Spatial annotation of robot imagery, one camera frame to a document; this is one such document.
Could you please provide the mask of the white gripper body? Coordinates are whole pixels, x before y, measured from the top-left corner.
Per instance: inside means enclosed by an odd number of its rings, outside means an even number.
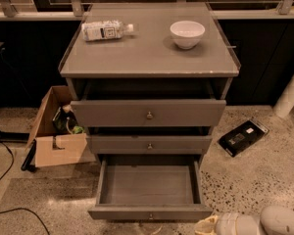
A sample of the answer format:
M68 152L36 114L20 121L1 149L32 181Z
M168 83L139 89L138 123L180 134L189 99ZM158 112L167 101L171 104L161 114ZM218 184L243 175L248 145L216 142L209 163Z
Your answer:
M265 235L265 230L256 215L227 212L216 224L217 235Z

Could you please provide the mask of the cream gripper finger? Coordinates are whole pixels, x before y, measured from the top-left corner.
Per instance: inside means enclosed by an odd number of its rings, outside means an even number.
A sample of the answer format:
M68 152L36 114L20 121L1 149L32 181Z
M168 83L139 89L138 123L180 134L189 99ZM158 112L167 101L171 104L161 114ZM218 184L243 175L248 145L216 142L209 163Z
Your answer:
M217 215L211 215L205 219L199 220L194 225L195 235L217 235L216 226L219 217Z

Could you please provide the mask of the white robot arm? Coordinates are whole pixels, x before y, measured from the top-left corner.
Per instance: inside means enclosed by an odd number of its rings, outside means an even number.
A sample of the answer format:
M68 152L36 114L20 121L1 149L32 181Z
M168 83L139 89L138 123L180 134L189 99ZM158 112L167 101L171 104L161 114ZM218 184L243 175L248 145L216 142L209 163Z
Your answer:
M294 211L268 206L259 215L226 212L211 215L194 226L195 235L294 235Z

